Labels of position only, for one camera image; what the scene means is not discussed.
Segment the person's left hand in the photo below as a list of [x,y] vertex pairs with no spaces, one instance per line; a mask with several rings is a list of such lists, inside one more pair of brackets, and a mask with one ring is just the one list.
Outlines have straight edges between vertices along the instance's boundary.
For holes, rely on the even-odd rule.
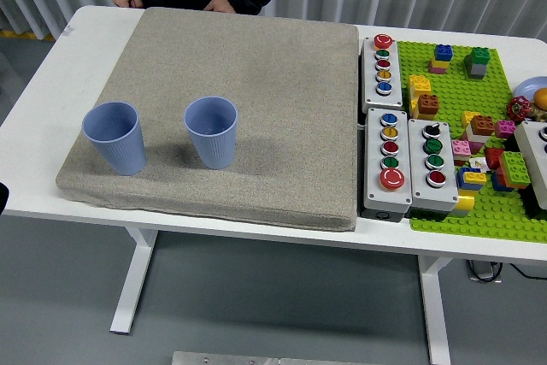
[[236,13],[229,0],[211,0],[203,10],[227,14]]

